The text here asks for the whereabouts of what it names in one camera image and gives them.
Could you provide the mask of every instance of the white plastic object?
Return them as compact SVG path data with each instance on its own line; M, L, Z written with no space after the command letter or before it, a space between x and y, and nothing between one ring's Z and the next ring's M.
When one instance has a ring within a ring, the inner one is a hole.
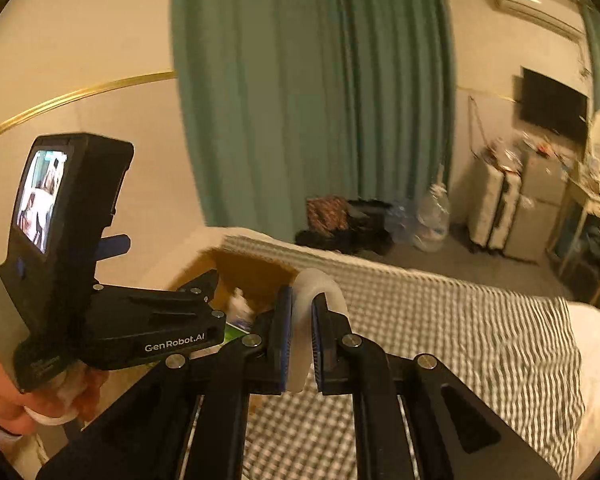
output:
M298 393L304 388L313 361L311 305L314 298L324 293L332 312L349 316L342 291L333 278L318 269L302 270L292 285L293 311L291 316L291 349L286 382L288 392Z
M52 417L42 415L38 412L34 412L32 409L25 406L25 411L29 416L37 423L43 426L60 426L71 420L74 420L78 416L78 411L72 406L75 397L80 395L86 388L87 384L84 380L84 373L87 365L77 361L70 365L67 370L56 375L48 383L51 388L57 388L58 398L64 404L66 413L63 416Z
M245 330L246 332L250 332L254 319L255 313L249 307L247 300L244 299L242 290L240 290L240 288L236 288L228 301L228 309L226 313L227 322Z
M440 250L449 232L451 208L446 188L442 183L443 167L438 168L438 178L418 206L418 224L413 244L426 253Z

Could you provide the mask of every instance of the gold trim line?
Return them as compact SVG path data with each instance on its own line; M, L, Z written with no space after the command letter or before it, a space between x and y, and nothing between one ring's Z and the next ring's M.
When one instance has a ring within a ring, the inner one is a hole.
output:
M36 105L33 108L29 108L29 110L25 110L16 116L13 116L11 119L4 121L0 124L0 135L7 130L10 130L14 126L22 124L23 122L28 121L37 115L48 112L49 110L53 110L54 108L58 108L59 106L84 99L85 97L102 94L111 90L118 90L119 88L125 88L127 86L141 85L155 81L164 81L165 79L174 79L175 77L176 73L173 70L170 70L168 72L157 72L153 74L125 77L124 79L117 79L116 81L110 81L108 83L102 83L96 86L69 92L68 94L61 95L60 97L49 99L49 101L45 101L44 103Z

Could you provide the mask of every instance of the display screen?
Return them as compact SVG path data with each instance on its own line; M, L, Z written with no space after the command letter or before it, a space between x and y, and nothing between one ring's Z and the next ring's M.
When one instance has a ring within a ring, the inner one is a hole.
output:
M579 144L587 142L587 97L528 68L523 69L520 118Z
M36 152L27 171L20 206L16 211L16 225L42 253L46 251L65 162L64 152Z

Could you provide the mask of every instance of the air conditioner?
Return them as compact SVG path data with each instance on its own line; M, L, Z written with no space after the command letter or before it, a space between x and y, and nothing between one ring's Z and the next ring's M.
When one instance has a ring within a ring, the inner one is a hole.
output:
M555 0L496 0L502 10L521 15L573 41L584 37L584 21L576 10Z

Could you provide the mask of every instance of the water bottle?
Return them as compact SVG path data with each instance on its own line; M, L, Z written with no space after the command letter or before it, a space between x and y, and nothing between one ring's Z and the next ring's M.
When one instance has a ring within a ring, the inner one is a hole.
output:
M438 179L423 197L416 214L416 232L413 244L426 253L433 253L442 247L449 232L450 206L442 184L442 166L438 170Z
M410 200L395 202L384 216L384 228L391 235L394 244L410 241L413 209Z

